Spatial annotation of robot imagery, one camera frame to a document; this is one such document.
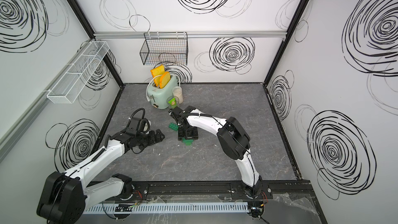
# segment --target wire mesh basket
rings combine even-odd
[[[142,64],[157,65],[164,61],[187,65],[188,38],[186,32],[173,32],[176,38],[170,38],[170,32],[144,33],[145,41],[140,56]]]
[[[105,41],[92,41],[47,94],[54,103],[72,104],[109,51]]]

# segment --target green toy brick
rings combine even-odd
[[[193,139],[185,139],[182,138],[182,142],[186,145],[186,146],[190,146],[193,142]]]
[[[178,130],[178,125],[175,124],[175,123],[170,123],[170,124],[169,124],[169,128],[170,128],[170,129],[173,129],[174,131],[177,131],[177,130]]]

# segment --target clear container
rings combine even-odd
[[[173,91],[173,95],[178,98],[178,102],[181,104],[184,101],[184,99],[182,97],[182,88],[179,86],[176,86],[176,87],[173,87],[172,91]]]
[[[167,98],[167,105],[169,108],[175,108],[179,106],[179,100],[176,96],[170,96]]]

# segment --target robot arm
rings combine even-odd
[[[197,139],[197,127],[217,136],[224,153],[235,160],[242,181],[247,185],[247,194],[251,197],[260,194],[261,176],[251,159],[250,137],[234,117],[229,119],[213,117],[191,106],[184,110],[175,107],[169,110],[169,114],[179,126],[179,140]]]
[[[141,118],[134,117],[138,111],[142,111]],[[116,174],[107,181],[87,186],[106,166],[133,147],[138,146],[142,152],[165,138],[159,129],[149,131],[150,122],[144,115],[143,108],[136,110],[127,127],[107,137],[101,149],[64,173],[53,172],[47,177],[37,214],[54,223],[73,224],[86,209],[99,202],[114,196],[131,197],[131,178],[125,175]]]

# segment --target gray marble floor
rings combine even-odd
[[[134,110],[144,107],[151,129],[161,129],[166,138],[141,154],[127,152],[106,167],[95,180],[122,173],[133,181],[241,180],[234,160],[221,149],[216,136],[198,129],[199,139],[191,146],[177,140],[168,127],[174,120],[167,110],[152,107],[145,97],[146,85],[127,85],[117,104],[106,134],[122,130]],[[251,156],[264,180],[293,180],[290,165],[271,108],[260,84],[185,84],[184,102],[220,118],[235,117],[249,134]]]

